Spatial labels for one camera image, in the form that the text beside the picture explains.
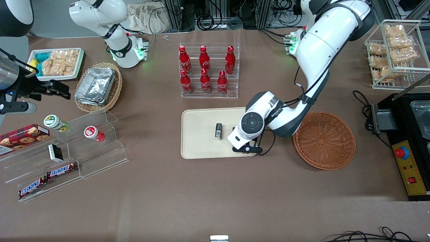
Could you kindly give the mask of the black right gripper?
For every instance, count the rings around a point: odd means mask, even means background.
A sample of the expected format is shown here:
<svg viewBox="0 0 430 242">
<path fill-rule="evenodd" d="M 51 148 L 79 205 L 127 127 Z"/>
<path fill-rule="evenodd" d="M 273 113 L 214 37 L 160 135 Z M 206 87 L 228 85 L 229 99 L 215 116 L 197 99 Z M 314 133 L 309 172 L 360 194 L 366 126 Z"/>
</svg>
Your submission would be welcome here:
<svg viewBox="0 0 430 242">
<path fill-rule="evenodd" d="M 40 101 L 39 95 L 55 95 L 70 100 L 69 86 L 57 80 L 50 80 L 50 91 L 46 83 L 39 81 L 37 72 L 20 69 L 14 87 L 14 101 L 18 98 L 32 98 Z"/>
</svg>

